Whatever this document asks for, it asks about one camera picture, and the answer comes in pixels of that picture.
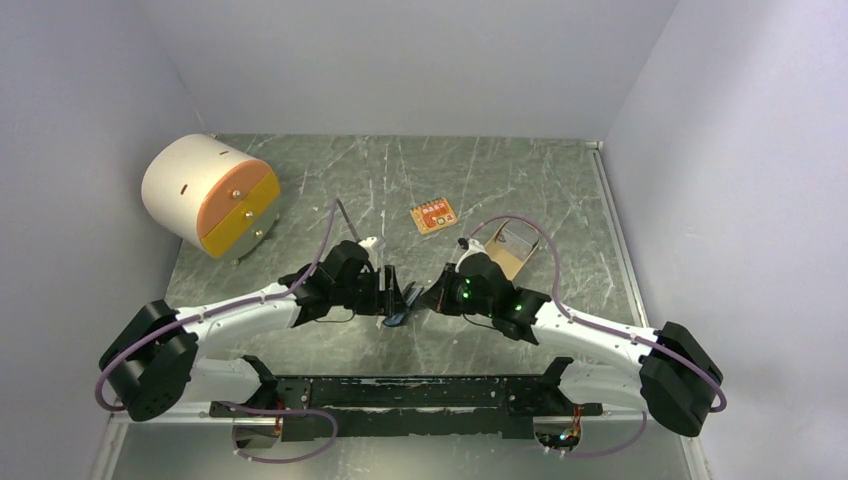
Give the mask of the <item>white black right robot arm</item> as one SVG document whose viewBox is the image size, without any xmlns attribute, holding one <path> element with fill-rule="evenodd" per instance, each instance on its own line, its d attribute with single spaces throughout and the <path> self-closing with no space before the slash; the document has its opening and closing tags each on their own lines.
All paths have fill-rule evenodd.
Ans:
<svg viewBox="0 0 848 480">
<path fill-rule="evenodd" d="M 486 317 L 511 340 L 589 357 L 541 385 L 540 402 L 550 413 L 565 413 L 574 404 L 620 406 L 697 437 L 722 404 L 723 374 L 686 327 L 636 327 L 572 309 L 549 294 L 515 286 L 483 253 L 446 264 L 418 302 L 447 316 Z"/>
</svg>

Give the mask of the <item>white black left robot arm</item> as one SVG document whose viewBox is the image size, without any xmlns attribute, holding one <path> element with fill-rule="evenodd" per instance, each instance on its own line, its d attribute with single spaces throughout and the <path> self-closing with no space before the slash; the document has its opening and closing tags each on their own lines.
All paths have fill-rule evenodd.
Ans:
<svg viewBox="0 0 848 480">
<path fill-rule="evenodd" d="M 95 399 L 136 422 L 180 403 L 241 406 L 261 416 L 284 405 L 278 381 L 257 357 L 218 360 L 244 339 L 293 329 L 335 307 L 355 316 L 393 317 L 409 305 L 391 265 L 376 267 L 367 241 L 342 241 L 325 258 L 268 286 L 229 300 L 174 309 L 145 304 L 99 360 Z"/>
</svg>

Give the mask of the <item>black leather card holder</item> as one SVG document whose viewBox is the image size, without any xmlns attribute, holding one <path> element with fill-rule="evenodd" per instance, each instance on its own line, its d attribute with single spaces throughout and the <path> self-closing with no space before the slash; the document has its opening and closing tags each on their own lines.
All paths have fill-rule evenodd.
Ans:
<svg viewBox="0 0 848 480">
<path fill-rule="evenodd" d="M 403 308 L 384 318 L 381 325 L 387 328 L 395 328 L 403 325 L 413 312 L 416 300 L 424 291 L 425 288 L 416 282 L 407 284 L 402 290 Z"/>
</svg>

